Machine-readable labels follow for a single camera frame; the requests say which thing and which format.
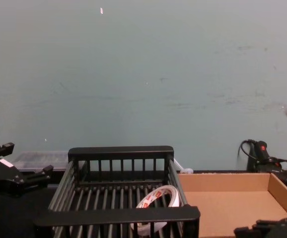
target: black cable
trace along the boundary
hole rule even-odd
[[[254,159],[254,160],[258,160],[257,158],[255,158],[254,156],[251,156],[250,154],[248,154],[245,150],[244,150],[244,148],[243,148],[243,145],[244,144],[255,144],[256,143],[256,141],[255,140],[251,140],[251,139],[248,139],[248,140],[243,140],[242,141],[242,143],[240,144],[240,146],[239,146],[239,148],[238,148],[238,154],[239,154],[239,149],[241,149],[242,151],[243,151],[243,153],[245,154],[245,155],[247,155],[248,157],[250,157],[250,158],[252,158],[252,159]]]

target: cardboard tray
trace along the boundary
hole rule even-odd
[[[287,218],[287,187],[274,174],[179,175],[191,206],[201,213],[200,238],[232,238],[257,220]]]

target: roll of tape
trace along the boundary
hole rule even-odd
[[[178,190],[172,185],[165,185],[161,186],[154,191],[150,192],[141,202],[137,205],[136,208],[147,208],[149,204],[155,201],[157,198],[161,197],[162,195],[170,194],[171,200],[169,203],[169,207],[178,207],[179,206],[179,192]],[[159,231],[162,229],[166,222],[155,222],[154,223],[154,232]],[[149,236],[150,235],[150,224],[141,224],[138,223],[138,235],[139,236]]]

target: white sticker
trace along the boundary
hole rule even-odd
[[[4,165],[7,165],[9,168],[13,167],[13,164],[8,162],[7,160],[5,159],[1,159],[0,160],[1,163],[3,163]]]

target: brown cardboard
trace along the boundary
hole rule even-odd
[[[270,174],[179,175],[201,213],[200,238],[232,238],[237,227],[287,217],[287,187]]]

